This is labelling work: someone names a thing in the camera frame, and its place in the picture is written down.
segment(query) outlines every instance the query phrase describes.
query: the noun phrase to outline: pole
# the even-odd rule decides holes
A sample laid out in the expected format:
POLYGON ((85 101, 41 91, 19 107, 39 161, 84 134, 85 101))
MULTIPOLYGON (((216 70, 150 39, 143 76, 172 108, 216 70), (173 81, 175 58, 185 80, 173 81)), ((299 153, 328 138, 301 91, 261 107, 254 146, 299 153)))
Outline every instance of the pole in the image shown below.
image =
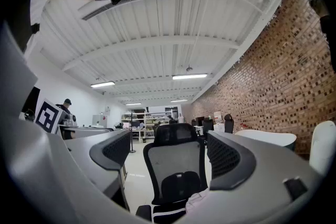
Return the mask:
POLYGON ((131 109, 131 150, 130 150, 130 153, 134 153, 136 152, 134 149, 133 149, 133 110, 131 109))

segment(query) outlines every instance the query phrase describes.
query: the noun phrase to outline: ceiling light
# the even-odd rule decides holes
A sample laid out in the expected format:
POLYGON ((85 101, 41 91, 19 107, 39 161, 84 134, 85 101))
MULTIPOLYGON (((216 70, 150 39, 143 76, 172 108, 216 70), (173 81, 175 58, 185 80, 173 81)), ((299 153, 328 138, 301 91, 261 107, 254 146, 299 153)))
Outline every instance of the ceiling light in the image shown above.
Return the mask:
POLYGON ((198 79, 198 78, 205 78, 207 74, 194 74, 194 75, 178 75, 173 76, 173 79, 198 79))
POLYGON ((101 82, 97 84, 92 84, 91 87, 93 88, 99 88, 99 87, 105 87, 105 86, 111 86, 114 85, 115 83, 113 81, 106 81, 106 82, 101 82))
POLYGON ((170 101, 170 102, 171 102, 171 103, 174 103, 174 102, 182 102, 182 101, 188 101, 188 99, 174 100, 174 101, 170 101))

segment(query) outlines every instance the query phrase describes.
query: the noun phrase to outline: white ceiling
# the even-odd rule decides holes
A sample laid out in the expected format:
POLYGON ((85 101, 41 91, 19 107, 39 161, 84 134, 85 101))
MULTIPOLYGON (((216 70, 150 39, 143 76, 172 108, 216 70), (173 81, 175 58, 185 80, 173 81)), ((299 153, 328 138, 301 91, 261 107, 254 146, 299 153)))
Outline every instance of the white ceiling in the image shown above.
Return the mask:
POLYGON ((250 0, 261 13, 243 0, 140 0, 82 20, 78 5, 85 1, 51 0, 43 14, 39 47, 88 86, 114 81, 98 91, 120 103, 191 101, 239 59, 267 23, 265 16, 274 12, 270 6, 280 1, 250 0), (172 80, 186 74, 189 65, 189 73, 207 73, 208 78, 172 80))

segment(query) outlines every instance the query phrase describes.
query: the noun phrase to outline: armrest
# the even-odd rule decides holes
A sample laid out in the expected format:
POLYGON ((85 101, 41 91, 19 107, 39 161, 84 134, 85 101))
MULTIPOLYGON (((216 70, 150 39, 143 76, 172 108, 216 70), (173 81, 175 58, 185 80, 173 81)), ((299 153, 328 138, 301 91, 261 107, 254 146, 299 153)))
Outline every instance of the armrest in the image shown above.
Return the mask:
POLYGON ((148 221, 152 221, 152 208, 150 205, 139 206, 135 215, 148 221))

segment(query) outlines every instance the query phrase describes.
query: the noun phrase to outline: air vent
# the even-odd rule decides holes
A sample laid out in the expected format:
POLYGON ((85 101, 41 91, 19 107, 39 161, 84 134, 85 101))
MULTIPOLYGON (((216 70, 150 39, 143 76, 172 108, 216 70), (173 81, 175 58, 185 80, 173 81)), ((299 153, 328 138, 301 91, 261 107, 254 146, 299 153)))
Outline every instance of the air vent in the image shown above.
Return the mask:
POLYGON ((90 12, 88 15, 84 16, 82 19, 83 20, 88 20, 92 17, 95 17, 96 15, 102 13, 102 12, 105 12, 107 11, 108 9, 111 9, 111 8, 114 8, 114 7, 118 7, 120 5, 123 5, 123 4, 126 4, 126 3, 129 3, 131 1, 138 1, 138 0, 121 0, 119 3, 117 3, 116 5, 113 5, 112 3, 109 3, 105 6, 102 6, 100 8, 97 8, 96 10, 94 10, 93 12, 90 12))

